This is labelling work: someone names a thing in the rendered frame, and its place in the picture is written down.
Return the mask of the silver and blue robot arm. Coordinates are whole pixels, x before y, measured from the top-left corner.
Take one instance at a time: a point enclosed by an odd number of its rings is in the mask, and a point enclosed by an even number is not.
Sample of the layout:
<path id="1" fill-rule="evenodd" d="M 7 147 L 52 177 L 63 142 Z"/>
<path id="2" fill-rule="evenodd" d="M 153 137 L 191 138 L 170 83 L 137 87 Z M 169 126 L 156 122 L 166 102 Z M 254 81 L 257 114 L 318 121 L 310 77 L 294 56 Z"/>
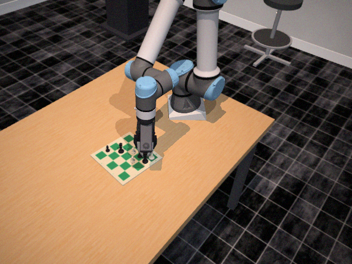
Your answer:
<path id="1" fill-rule="evenodd" d="M 217 67 L 218 21 L 219 10 L 227 0 L 192 0 L 197 11 L 195 68 L 187 59 L 173 63 L 164 71 L 153 68 L 178 8 L 184 1 L 160 0 L 135 60 L 125 66 L 126 77 L 136 82 L 134 109 L 136 116 L 142 120 L 155 117 L 156 100 L 170 90 L 173 98 L 171 107 L 178 113 L 193 112 L 199 108 L 201 98 L 213 101 L 223 91 L 225 79 L 220 76 Z M 140 152 L 152 152 L 152 123 L 140 123 Z"/>

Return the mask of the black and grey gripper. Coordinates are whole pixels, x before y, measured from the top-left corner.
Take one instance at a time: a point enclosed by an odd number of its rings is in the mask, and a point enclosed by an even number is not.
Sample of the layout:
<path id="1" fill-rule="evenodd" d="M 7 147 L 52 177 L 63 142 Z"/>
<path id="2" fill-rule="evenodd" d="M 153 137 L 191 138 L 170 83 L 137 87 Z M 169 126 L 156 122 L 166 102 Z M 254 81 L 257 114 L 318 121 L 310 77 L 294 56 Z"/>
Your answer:
<path id="1" fill-rule="evenodd" d="M 134 135 L 134 145 L 137 148 L 137 150 L 140 152 L 140 123 L 152 123 L 152 150 L 155 148 L 155 146 L 157 145 L 157 135 L 155 135 L 155 117 L 150 119 L 150 120 L 142 120 L 140 118 L 137 118 L 137 127 L 136 127 L 136 135 Z M 153 122 L 154 120 L 154 122 Z M 140 152 L 140 154 L 142 155 L 142 157 L 144 156 L 143 152 Z"/>

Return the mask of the green and white chessboard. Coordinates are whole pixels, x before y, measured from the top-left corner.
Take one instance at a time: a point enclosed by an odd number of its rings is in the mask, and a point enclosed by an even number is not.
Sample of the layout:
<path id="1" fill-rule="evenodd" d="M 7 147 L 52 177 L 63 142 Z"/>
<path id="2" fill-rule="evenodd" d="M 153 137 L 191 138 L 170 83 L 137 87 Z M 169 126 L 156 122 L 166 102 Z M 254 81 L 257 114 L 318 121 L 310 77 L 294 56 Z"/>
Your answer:
<path id="1" fill-rule="evenodd" d="M 119 143 L 122 143 L 124 153 L 118 153 L 120 149 Z M 139 151 L 134 145 L 134 134 L 126 133 L 120 138 L 108 144 L 110 151 L 106 152 L 106 146 L 94 152 L 90 156 L 101 165 L 113 178 L 115 178 L 122 186 L 130 182 L 139 174 L 150 168 L 152 165 L 160 161 L 161 157 L 158 153 L 153 151 L 155 159 L 150 160 L 147 157 L 148 163 L 144 164 L 142 158 L 138 158 Z M 135 154 L 131 154 L 132 147 L 134 147 Z M 131 163 L 131 157 L 134 156 L 134 163 Z"/>

